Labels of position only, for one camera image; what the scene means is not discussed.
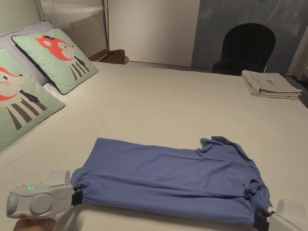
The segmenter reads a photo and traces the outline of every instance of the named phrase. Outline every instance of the floor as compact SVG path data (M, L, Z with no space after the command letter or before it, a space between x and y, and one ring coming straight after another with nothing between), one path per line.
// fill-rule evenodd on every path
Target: floor
M183 66L172 66L172 65L165 65L165 64L156 64L156 63L142 63L142 62L134 62L129 61L126 65L129 66L137 66L137 67L156 67L156 68L163 68L163 69L173 69L179 71L197 71L197 72L205 72L210 73L210 69L202 69L202 68L195 68L195 67L183 67ZM303 90L301 93L302 95L299 97L299 100L308 108L308 83L307 82L298 82L295 78L291 76L285 76L285 79L297 89Z

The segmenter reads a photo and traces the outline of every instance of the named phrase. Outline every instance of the nightstand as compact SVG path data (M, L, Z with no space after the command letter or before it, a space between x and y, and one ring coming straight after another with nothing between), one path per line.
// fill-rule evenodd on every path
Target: nightstand
M102 63L127 64L129 58L125 55L124 50L102 50L88 57L90 61Z

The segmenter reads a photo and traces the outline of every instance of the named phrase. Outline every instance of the hand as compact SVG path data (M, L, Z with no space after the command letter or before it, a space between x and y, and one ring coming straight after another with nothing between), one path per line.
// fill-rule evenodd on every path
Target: hand
M16 222L13 231L55 231L56 221L48 218L46 220L30 221L20 219Z

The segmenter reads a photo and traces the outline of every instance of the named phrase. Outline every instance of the folded clothes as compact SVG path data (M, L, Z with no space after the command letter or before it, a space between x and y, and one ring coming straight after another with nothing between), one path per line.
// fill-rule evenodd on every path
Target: folded clothes
M223 137L201 142L190 150L99 138L71 183L97 205L253 224L256 209L271 206L255 163Z
M296 89L277 73L242 71L242 78L254 96L298 100L302 90Z

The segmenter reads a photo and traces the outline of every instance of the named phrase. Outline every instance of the floor lamp pole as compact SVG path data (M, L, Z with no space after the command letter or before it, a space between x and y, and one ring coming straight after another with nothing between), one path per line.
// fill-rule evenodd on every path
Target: floor lamp pole
M106 12L107 12L107 49L109 50L110 49L110 37L109 37L109 1L107 0L107 9L106 9Z

